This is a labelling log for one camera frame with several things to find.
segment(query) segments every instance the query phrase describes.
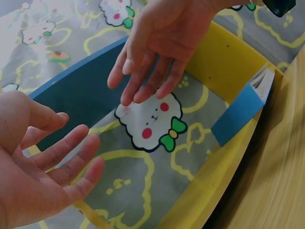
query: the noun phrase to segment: pink cheek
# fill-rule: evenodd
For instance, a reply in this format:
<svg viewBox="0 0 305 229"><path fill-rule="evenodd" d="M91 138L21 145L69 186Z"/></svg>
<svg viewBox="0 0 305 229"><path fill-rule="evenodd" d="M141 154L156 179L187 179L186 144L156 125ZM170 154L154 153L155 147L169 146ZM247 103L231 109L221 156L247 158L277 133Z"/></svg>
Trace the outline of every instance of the pink cheek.
<svg viewBox="0 0 305 229"><path fill-rule="evenodd" d="M120 14L116 13L113 18L116 19L116 20L119 19L120 18Z"/></svg>
<svg viewBox="0 0 305 229"><path fill-rule="evenodd" d="M161 103L160 109L164 112L168 111L170 109L169 105L167 103Z"/></svg>
<svg viewBox="0 0 305 229"><path fill-rule="evenodd" d="M153 131L151 130L151 128L146 128L142 132L142 137L144 139L148 139L148 138L150 138L152 136L152 134L153 134Z"/></svg>

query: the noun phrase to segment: black object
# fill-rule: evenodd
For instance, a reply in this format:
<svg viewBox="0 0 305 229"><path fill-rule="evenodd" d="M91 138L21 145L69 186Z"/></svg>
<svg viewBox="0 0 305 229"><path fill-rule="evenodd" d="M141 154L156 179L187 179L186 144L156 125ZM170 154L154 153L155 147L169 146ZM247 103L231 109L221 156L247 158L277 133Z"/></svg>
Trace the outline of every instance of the black object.
<svg viewBox="0 0 305 229"><path fill-rule="evenodd" d="M295 6L295 0L263 0L266 7L277 17L283 17Z"/></svg>

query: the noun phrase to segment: cartoon sheep print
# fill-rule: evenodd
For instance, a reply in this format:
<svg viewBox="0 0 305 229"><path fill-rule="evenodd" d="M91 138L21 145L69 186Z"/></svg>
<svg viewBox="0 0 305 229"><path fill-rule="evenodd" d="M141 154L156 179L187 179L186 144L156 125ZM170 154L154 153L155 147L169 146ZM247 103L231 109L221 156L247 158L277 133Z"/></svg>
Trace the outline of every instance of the cartoon sheep print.
<svg viewBox="0 0 305 229"><path fill-rule="evenodd" d="M124 25L127 29L130 29L135 16L131 5L131 0L102 0L100 8L104 12L107 24L112 26Z"/></svg>
<svg viewBox="0 0 305 229"><path fill-rule="evenodd" d="M178 136L187 131L181 120L181 104L174 94L159 100L155 93L141 104L119 105L114 115L126 127L133 146L146 152L153 152L160 145L172 152Z"/></svg>
<svg viewBox="0 0 305 229"><path fill-rule="evenodd" d="M37 44L43 36L51 36L55 28L54 22L42 21L22 31L23 43Z"/></svg>

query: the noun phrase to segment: hand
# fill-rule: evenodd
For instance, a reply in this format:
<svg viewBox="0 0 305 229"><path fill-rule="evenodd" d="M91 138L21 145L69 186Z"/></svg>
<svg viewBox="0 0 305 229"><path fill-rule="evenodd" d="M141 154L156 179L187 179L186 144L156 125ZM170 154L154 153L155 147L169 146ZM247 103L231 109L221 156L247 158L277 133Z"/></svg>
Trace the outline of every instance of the hand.
<svg viewBox="0 0 305 229"><path fill-rule="evenodd" d="M108 86L115 88L123 74L131 74L121 103L141 103L160 86L173 61L166 82L157 98L169 94L208 31L218 10L210 0L150 0L134 23L131 34L109 75ZM159 56L147 84L140 88L151 65Z"/></svg>
<svg viewBox="0 0 305 229"><path fill-rule="evenodd" d="M53 168L88 134L80 125L61 141L30 158L22 150L62 128L69 117L14 91L0 95L0 228L28 225L82 200L99 181L103 160L92 161L84 176L69 185L99 148L99 137L88 137L81 150L60 168Z"/></svg>

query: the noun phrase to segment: cartoon face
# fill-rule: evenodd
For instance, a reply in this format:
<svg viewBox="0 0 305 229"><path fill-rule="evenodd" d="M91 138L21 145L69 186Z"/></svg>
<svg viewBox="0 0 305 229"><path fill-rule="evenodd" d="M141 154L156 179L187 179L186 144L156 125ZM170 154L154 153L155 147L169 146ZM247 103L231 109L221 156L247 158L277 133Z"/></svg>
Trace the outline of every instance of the cartoon face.
<svg viewBox="0 0 305 229"><path fill-rule="evenodd" d="M172 129L172 119L182 117L182 108L173 94L159 100L156 93L141 104L119 105L115 116L126 126L135 148L151 152L162 136Z"/></svg>
<svg viewBox="0 0 305 229"><path fill-rule="evenodd" d="M104 11L107 24L120 26L129 17L126 7L131 6L131 0L102 0L100 8Z"/></svg>
<svg viewBox="0 0 305 229"><path fill-rule="evenodd" d="M27 45L38 43L41 36L49 36L53 29L55 28L55 23L42 21L39 22L28 29L22 31L23 42Z"/></svg>

